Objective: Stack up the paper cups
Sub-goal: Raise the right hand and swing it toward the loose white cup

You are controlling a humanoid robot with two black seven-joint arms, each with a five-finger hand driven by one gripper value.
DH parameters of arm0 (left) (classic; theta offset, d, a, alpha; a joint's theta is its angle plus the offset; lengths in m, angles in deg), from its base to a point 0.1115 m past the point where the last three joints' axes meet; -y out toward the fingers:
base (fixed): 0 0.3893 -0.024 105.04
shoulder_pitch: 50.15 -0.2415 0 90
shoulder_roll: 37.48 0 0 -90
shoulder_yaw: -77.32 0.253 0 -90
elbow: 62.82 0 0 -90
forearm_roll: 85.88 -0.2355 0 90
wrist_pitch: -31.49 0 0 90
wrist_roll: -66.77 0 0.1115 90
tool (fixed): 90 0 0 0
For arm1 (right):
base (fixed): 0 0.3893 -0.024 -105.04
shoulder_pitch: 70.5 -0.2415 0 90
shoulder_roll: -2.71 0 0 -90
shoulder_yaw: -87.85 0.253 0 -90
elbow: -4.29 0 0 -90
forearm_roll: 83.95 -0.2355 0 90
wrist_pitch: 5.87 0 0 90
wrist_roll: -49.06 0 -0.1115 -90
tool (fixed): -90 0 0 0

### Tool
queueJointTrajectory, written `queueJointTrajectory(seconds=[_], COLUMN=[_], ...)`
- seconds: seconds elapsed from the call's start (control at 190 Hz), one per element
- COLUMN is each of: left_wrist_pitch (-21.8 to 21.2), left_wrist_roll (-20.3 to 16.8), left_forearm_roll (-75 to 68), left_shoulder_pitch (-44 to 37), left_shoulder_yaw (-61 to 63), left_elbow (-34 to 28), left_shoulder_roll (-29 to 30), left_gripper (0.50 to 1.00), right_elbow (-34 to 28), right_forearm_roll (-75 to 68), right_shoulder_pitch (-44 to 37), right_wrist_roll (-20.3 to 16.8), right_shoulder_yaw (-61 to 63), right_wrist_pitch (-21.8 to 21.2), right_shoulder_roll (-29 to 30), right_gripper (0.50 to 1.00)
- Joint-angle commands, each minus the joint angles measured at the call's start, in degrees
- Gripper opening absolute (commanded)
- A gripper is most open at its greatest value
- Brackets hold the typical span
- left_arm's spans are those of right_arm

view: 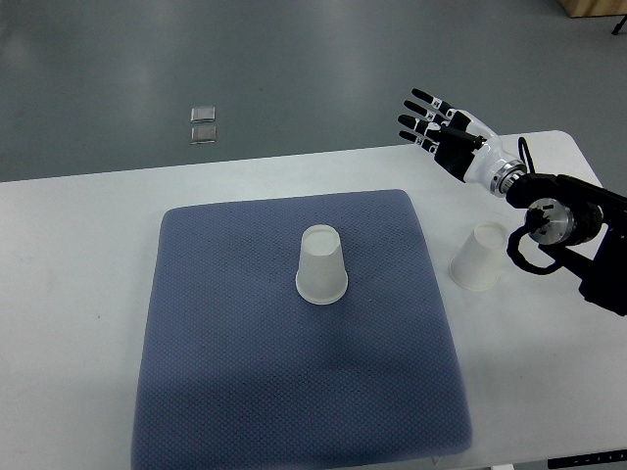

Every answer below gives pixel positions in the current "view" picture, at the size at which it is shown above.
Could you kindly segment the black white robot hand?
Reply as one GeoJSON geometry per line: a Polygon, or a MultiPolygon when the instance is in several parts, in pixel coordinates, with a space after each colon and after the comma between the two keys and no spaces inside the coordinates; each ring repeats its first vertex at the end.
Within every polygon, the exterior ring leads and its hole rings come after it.
{"type": "Polygon", "coordinates": [[[455,179],[502,198],[528,172],[521,158],[504,149],[502,138],[470,112],[418,88],[411,95],[404,102],[408,111],[398,117],[399,135],[455,179]]]}

